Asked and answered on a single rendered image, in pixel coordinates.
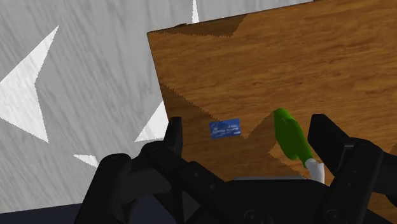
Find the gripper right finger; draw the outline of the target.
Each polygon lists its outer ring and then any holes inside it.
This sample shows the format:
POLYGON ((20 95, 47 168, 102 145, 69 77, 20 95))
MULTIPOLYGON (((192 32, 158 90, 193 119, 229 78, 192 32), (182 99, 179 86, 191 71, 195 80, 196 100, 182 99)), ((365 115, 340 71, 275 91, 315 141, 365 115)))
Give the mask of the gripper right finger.
POLYGON ((315 224, 392 224, 369 210, 373 192, 397 207, 397 156, 366 139, 348 136, 325 114, 313 114, 307 136, 334 178, 315 224))

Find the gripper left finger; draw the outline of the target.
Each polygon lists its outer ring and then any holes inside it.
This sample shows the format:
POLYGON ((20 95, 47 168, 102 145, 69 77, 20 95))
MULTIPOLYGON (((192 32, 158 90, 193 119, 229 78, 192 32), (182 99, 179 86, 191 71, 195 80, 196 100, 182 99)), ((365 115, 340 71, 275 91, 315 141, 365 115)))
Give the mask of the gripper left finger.
POLYGON ((154 195, 177 224, 231 224, 225 182, 183 159, 182 149, 182 119, 173 117, 164 140, 145 144, 136 158, 103 158, 74 224, 129 224, 134 202, 146 195, 154 195))

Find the blue card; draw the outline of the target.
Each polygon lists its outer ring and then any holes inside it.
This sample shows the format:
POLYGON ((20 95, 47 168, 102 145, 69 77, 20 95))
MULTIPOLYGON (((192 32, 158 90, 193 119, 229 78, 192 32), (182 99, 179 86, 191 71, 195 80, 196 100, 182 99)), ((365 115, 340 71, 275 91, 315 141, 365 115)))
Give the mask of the blue card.
POLYGON ((209 129, 213 139, 239 136, 241 135, 240 119, 234 118, 231 120, 211 122, 209 124, 209 129))

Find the brown wooden table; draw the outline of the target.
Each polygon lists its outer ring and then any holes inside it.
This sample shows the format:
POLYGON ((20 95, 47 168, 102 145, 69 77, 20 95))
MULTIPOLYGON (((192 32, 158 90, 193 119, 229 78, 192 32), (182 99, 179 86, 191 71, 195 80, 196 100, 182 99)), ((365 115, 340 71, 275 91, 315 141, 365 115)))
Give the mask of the brown wooden table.
MULTIPOLYGON (((183 124, 182 156, 225 182, 231 224, 315 224, 333 181, 313 181, 275 139, 285 108, 307 139, 313 114, 397 156, 397 0, 317 0, 149 32, 165 109, 183 124), (211 122, 240 119, 213 139, 211 122)), ((373 192, 369 210, 397 224, 373 192)))

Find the green handled white tool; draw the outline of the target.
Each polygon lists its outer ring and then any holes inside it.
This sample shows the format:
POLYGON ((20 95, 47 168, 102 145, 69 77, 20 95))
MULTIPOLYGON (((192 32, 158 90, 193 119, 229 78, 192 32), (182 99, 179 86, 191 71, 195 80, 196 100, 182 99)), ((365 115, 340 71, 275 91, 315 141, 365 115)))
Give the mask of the green handled white tool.
POLYGON ((325 184, 324 164, 314 158, 299 122, 285 108, 277 108, 273 115, 275 139, 282 152, 290 160, 301 161, 311 180, 325 184))

